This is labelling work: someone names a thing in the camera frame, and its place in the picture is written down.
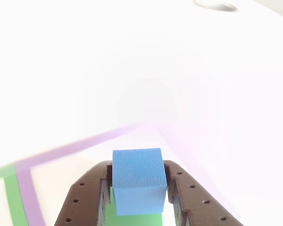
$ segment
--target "purple line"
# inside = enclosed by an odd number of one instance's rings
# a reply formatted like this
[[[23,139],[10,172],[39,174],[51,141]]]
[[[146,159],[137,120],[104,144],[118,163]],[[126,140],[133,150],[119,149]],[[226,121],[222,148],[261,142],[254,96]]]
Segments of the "purple line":
[[[127,126],[120,129],[116,129],[113,131],[105,132],[99,135],[95,135],[93,137],[72,143],[70,145],[66,145],[63,147],[55,148],[51,151],[44,152],[38,155],[35,155],[31,158],[21,160],[17,162],[17,172],[28,170],[36,165],[40,165],[46,163],[48,161],[52,161],[57,158],[61,158],[65,155],[73,154],[89,147],[98,145],[110,139],[114,139],[121,135],[126,134],[127,132],[133,131],[138,128],[137,125]]]
[[[34,190],[33,179],[30,170],[17,172],[19,189],[29,226],[46,226]]]

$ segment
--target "green tape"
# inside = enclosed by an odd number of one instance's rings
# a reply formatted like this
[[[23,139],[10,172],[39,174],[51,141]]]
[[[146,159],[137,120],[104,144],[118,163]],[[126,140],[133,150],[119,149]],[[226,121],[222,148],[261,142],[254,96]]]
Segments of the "green tape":
[[[18,185],[18,179],[15,173],[4,178],[6,195],[8,197],[9,211],[14,226],[28,226],[21,193]]]
[[[111,188],[111,202],[106,205],[106,226],[162,226],[162,214],[118,216]]]
[[[14,164],[0,168],[0,179],[4,178],[8,206],[14,226],[28,226]]]

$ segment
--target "green line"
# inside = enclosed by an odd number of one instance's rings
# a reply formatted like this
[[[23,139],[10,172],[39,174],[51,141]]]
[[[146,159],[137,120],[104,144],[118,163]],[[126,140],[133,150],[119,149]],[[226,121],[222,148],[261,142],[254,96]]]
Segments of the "green line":
[[[13,166],[13,171],[14,173],[12,175],[4,177],[11,219],[14,226],[28,226],[15,166]]]
[[[8,206],[14,226],[28,226],[14,164],[0,168],[0,179],[4,178]]]

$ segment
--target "white table surface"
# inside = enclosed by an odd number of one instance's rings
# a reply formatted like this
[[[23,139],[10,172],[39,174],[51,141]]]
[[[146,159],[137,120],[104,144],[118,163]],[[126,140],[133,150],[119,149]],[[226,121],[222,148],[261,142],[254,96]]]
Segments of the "white table surface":
[[[283,17],[230,2],[238,12],[0,1],[0,166],[135,122],[184,121],[175,133],[215,164],[244,224],[283,225]]]

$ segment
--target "blue cube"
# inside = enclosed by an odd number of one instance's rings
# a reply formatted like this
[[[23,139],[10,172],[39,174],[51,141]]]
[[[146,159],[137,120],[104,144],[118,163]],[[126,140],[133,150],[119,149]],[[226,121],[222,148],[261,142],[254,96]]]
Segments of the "blue cube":
[[[162,213],[167,183],[160,148],[113,151],[112,188],[118,216]]]

